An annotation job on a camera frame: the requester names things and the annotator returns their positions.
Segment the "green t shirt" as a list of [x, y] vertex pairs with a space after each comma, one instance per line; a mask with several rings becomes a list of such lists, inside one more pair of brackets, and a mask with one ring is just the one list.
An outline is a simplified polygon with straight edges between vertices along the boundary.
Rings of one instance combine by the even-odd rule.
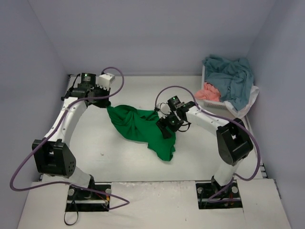
[[176, 136], [164, 139], [156, 125], [159, 120], [154, 110], [141, 110], [129, 105], [107, 107], [107, 113], [115, 129], [127, 140], [147, 143], [162, 161], [171, 161], [175, 152]]

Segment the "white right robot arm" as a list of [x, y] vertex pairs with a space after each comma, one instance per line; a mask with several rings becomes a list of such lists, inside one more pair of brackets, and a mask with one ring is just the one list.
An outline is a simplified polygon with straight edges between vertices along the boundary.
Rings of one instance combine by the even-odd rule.
[[218, 154], [222, 160], [219, 168], [212, 176], [211, 191], [221, 197], [228, 191], [228, 183], [237, 171], [240, 163], [253, 150], [249, 134], [244, 130], [242, 120], [236, 118], [234, 123], [213, 114], [205, 114], [195, 102], [181, 102], [177, 96], [166, 103], [159, 103], [155, 111], [162, 117], [156, 122], [163, 138], [168, 139], [180, 130], [183, 125], [197, 125], [216, 136]]

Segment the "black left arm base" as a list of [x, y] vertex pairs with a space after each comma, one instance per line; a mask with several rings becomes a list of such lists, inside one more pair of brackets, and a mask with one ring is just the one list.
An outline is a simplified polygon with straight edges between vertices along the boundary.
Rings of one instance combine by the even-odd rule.
[[108, 212], [110, 208], [111, 184], [96, 183], [95, 189], [107, 193], [99, 194], [69, 186], [65, 212]]

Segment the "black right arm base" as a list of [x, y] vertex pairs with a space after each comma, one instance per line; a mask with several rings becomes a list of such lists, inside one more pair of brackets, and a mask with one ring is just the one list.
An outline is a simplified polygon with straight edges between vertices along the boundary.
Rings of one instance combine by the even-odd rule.
[[195, 187], [200, 210], [243, 208], [236, 180], [220, 194], [211, 182], [196, 182]]

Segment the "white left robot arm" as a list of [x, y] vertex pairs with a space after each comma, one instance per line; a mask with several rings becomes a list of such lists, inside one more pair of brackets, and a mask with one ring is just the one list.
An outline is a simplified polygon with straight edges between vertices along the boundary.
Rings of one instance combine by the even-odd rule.
[[45, 135], [46, 143], [34, 140], [32, 149], [39, 173], [49, 177], [60, 177], [63, 182], [80, 186], [78, 195], [90, 200], [95, 195], [93, 176], [83, 172], [76, 165], [76, 158], [70, 150], [70, 141], [75, 127], [89, 105], [99, 108], [110, 106], [108, 95], [115, 76], [102, 73], [78, 74], [80, 83], [73, 83], [61, 98], [63, 106], [55, 123]]

